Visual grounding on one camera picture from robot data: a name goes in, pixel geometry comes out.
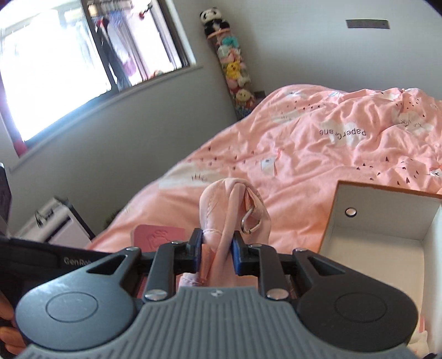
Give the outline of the person's left hand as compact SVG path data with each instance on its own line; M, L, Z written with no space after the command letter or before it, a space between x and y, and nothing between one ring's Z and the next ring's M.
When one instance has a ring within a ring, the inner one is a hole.
M11 326L1 326L1 342L9 353L19 355L25 350L26 344L14 324L14 309L3 293L1 293L0 313L1 319L11 323Z

